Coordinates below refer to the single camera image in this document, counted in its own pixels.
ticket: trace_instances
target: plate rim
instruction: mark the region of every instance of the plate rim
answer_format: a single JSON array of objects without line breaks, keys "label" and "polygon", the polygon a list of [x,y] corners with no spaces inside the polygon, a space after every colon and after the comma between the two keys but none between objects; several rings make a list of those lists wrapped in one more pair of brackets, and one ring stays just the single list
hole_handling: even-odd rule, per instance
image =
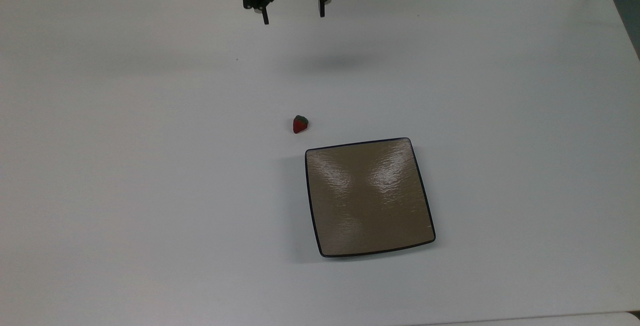
[{"label": "plate rim", "polygon": [[[309,163],[307,160],[307,155],[309,151],[318,151],[318,150],[326,150],[326,149],[334,149],[334,148],[343,148],[345,146],[356,146],[363,144],[374,144],[377,142],[389,142],[389,141],[398,141],[398,140],[407,140],[409,141],[409,146],[411,147],[411,155],[413,156],[413,162],[415,164],[416,171],[418,171],[418,179],[420,180],[420,187],[422,188],[422,195],[424,196],[424,203],[427,206],[427,213],[429,214],[429,222],[431,231],[433,232],[433,238],[429,241],[419,242],[416,244],[410,244],[408,246],[389,248],[386,250],[377,250],[377,251],[368,251],[368,252],[357,252],[357,253],[339,253],[339,254],[329,254],[324,253],[322,251],[322,246],[320,245],[320,237],[318,237],[318,228],[316,227],[316,217],[314,216],[314,206],[311,201],[311,187],[309,185]],[[306,194],[309,198],[309,209],[311,210],[311,221],[313,223],[313,234],[315,234],[315,242],[318,246],[318,251],[323,258],[345,258],[350,256],[365,256],[365,255],[375,255],[382,253],[390,253],[391,251],[400,251],[411,249],[412,247],[422,246],[426,244],[431,244],[436,240],[436,229],[434,226],[434,218],[432,217],[432,210],[429,206],[429,200],[427,199],[427,192],[425,190],[425,183],[423,182],[423,175],[420,173],[420,166],[418,166],[418,159],[416,158],[416,152],[414,151],[414,144],[411,142],[409,137],[394,137],[394,138],[386,138],[386,139],[375,139],[372,141],[362,141],[362,142],[352,142],[352,143],[344,143],[344,144],[334,144],[333,146],[323,146],[317,148],[309,148],[304,151],[304,173],[306,175]]]}]

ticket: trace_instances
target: square plate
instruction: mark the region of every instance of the square plate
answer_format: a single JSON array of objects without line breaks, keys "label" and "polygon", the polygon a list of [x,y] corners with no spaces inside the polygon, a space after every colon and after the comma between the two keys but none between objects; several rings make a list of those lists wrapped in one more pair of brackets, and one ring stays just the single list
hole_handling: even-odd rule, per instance
[{"label": "square plate", "polygon": [[320,255],[386,253],[435,240],[408,138],[312,148],[304,164]]}]

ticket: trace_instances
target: brown plate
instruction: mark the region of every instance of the brown plate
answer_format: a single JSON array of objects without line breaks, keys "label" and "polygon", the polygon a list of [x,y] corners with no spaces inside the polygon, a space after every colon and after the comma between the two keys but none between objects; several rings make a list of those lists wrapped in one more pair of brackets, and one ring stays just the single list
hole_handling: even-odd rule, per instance
[{"label": "brown plate", "polygon": [[304,163],[322,256],[386,253],[435,240],[408,138],[313,148],[306,151]]}]

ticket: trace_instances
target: table surface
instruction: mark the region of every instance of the table surface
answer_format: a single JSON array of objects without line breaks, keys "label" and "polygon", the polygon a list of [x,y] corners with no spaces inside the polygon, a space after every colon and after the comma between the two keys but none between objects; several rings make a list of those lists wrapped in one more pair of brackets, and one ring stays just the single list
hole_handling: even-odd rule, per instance
[{"label": "table surface", "polygon": [[[268,26],[197,1],[0,0],[2,324],[640,309],[640,63],[612,0],[276,0]],[[394,137],[436,241],[322,258],[304,152]]]}]

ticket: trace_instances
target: strawberry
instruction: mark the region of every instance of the strawberry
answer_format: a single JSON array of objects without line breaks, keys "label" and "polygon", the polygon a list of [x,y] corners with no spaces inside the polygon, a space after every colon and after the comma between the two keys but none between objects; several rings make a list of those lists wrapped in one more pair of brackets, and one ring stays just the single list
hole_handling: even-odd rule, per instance
[{"label": "strawberry", "polygon": [[293,119],[293,133],[303,132],[307,127],[309,127],[309,120],[306,117],[298,114],[298,116]]}]

